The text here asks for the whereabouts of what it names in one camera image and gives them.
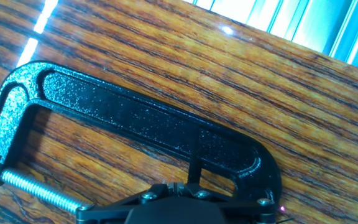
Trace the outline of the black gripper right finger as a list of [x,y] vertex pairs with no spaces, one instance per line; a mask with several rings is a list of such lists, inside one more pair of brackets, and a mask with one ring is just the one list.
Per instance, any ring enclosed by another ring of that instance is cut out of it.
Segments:
[[185,197],[195,202],[206,202],[218,207],[227,220],[236,218],[246,223],[276,223],[276,201],[271,195],[257,196],[257,189],[250,189],[250,198],[238,199],[204,189],[199,184],[175,184],[175,196]]

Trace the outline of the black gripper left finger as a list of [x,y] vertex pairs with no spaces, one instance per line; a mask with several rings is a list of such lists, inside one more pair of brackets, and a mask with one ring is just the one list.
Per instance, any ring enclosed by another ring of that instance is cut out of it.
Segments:
[[173,196],[177,184],[154,184],[151,188],[106,206],[78,208],[76,224],[125,223],[129,213],[140,205]]

